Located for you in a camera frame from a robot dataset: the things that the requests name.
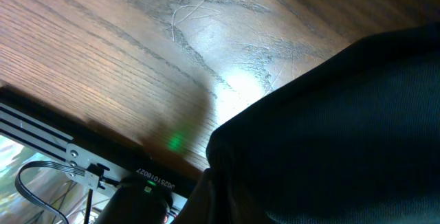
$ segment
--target scratch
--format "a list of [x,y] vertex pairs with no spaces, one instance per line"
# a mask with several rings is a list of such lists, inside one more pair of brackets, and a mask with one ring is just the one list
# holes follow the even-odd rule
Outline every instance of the scratch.
[[272,84],[267,88],[266,92],[264,93],[264,96],[266,96],[267,92],[269,92],[270,89],[272,89],[272,87],[274,86],[274,84],[275,84],[275,82],[276,82],[276,79],[278,79],[278,77],[280,76],[281,72],[283,71],[284,66],[286,65],[286,62],[287,62],[287,60],[284,60],[284,62],[283,62],[283,66],[281,66],[281,69],[280,69],[280,71],[278,72],[278,74],[275,76],[275,79],[274,79],[274,81],[272,82]]
[[300,71],[298,70],[298,67],[295,66],[295,63],[292,60],[292,62],[291,62],[291,78],[295,79],[295,75],[299,76],[300,75]]
[[263,40],[261,39],[261,36],[260,36],[260,33],[259,32],[257,32],[256,30],[255,30],[255,28],[253,28],[251,25],[249,25],[249,24],[247,24],[247,23],[245,23],[245,25],[246,26],[248,26],[254,33],[255,33],[255,35],[258,37],[258,40],[260,41],[260,44],[263,46],[264,45],[264,43],[263,43]]
[[220,13],[218,13],[218,14],[207,14],[207,15],[197,16],[197,17],[194,17],[194,18],[190,18],[190,20],[193,20],[193,19],[202,19],[202,18],[206,18],[206,17],[211,17],[211,16],[219,15],[219,14],[220,14]]
[[[178,9],[174,10],[173,16],[171,17],[171,34],[173,36],[173,41],[174,41],[174,27],[177,25],[176,23],[174,23],[174,18],[176,16],[176,12],[181,10],[182,8],[190,8],[190,7],[196,7],[196,5],[183,5],[183,6],[180,6]],[[200,8],[206,9],[206,10],[212,10],[212,11],[220,13],[218,10],[215,10],[212,8],[204,8],[204,7],[200,7]]]
[[209,22],[209,24],[203,26],[202,28],[200,28],[199,30],[197,30],[196,32],[194,32],[193,34],[189,34],[189,35],[188,35],[188,38],[190,38],[190,37],[192,37],[192,36],[194,36],[194,35],[196,35],[196,34],[202,32],[203,30],[205,30],[207,27],[209,27],[209,26],[210,26],[212,23],[214,23],[214,22],[215,22],[215,21],[211,21],[211,22]]
[[[256,13],[254,7],[252,7],[252,11],[253,11],[253,13],[254,13],[254,15],[255,15],[255,19],[256,19],[256,21],[257,21],[258,24],[260,25],[260,31],[263,31],[263,24],[261,24],[261,21],[260,21],[260,19],[259,19],[259,16],[258,16],[258,14]],[[254,32],[255,32],[256,35],[258,36],[258,39],[260,40],[260,43],[263,45],[263,41],[261,40],[260,32],[257,32],[253,27],[250,27],[250,28],[254,30]]]
[[181,19],[180,21],[178,21],[178,22],[176,22],[176,23],[174,23],[174,17],[175,17],[175,15],[176,15],[176,12],[177,12],[178,10],[180,10],[182,7],[178,8],[178,9],[176,9],[176,10],[174,11],[174,13],[173,13],[173,17],[171,18],[171,35],[172,35],[172,37],[173,37],[173,41],[175,40],[175,38],[174,38],[174,27],[175,27],[177,24],[181,23],[182,21],[185,21],[185,19],[188,18],[190,15],[192,15],[193,12],[194,12],[195,10],[197,10],[197,8],[201,8],[200,5],[203,4],[203,3],[205,3],[205,1],[207,1],[207,0],[203,0],[201,3],[199,3],[199,5],[195,6],[194,9],[193,9],[189,14],[187,14],[183,19]]
[[247,45],[247,46],[253,46],[253,47],[261,48],[260,45],[254,45],[254,44],[250,44],[250,43],[224,43],[224,44],[227,44],[227,45]]
[[199,5],[197,5],[189,14],[187,14],[183,19],[181,19],[180,21],[178,21],[178,22],[176,22],[174,25],[177,25],[177,24],[179,24],[179,23],[181,23],[182,21],[184,21],[186,18],[188,18],[190,15],[192,15],[193,14],[193,12],[195,11],[195,10],[197,10],[197,8],[199,8],[200,7],[200,5],[201,4],[203,4],[203,3],[205,3],[205,0],[203,0],[203,1],[201,1],[201,3],[199,3]]
[[261,5],[261,4],[257,3],[257,2],[255,2],[255,1],[253,1],[253,0],[248,0],[248,1],[250,1],[250,2],[252,2],[252,3],[254,3],[254,4],[256,4],[256,5],[259,5],[260,7],[263,7],[263,8],[265,8],[265,9],[267,9],[267,10],[269,10],[269,11],[271,12],[271,10],[270,10],[268,7],[265,7],[265,6],[263,6],[263,5]]
[[233,63],[237,65],[261,65],[260,63],[245,63],[245,62],[225,62],[225,63]]

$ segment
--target table surface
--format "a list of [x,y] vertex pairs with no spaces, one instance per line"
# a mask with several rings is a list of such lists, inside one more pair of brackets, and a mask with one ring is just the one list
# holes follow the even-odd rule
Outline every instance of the table surface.
[[0,0],[0,79],[196,178],[218,126],[363,36],[439,21],[439,7]]

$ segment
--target green led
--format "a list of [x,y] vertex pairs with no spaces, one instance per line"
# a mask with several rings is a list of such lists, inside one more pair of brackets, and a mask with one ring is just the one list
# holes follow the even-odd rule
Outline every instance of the green led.
[[183,141],[184,136],[181,133],[176,133],[171,137],[168,148],[173,152],[177,152],[182,148]]
[[148,182],[149,184],[151,184],[152,186],[156,186],[156,183],[153,182],[153,181],[149,181],[149,180],[147,180],[147,182]]

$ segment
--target dark fabric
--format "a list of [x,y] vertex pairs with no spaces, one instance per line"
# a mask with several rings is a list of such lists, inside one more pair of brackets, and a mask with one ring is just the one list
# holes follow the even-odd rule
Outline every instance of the dark fabric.
[[207,157],[279,223],[440,223],[440,24],[354,43],[219,127]]

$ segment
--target printed serial number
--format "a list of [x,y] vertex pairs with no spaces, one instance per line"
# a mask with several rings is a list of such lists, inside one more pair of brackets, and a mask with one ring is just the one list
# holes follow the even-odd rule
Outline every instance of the printed serial number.
[[155,176],[155,175],[147,172],[146,170],[144,170],[142,168],[139,168],[136,172],[139,173],[140,175],[143,175],[143,176],[147,177],[151,181],[154,181],[155,183],[159,183],[159,184],[161,184],[161,185],[163,185],[165,187],[168,187],[170,189],[174,188],[174,185],[172,183],[168,182],[165,179],[161,179],[158,176]]

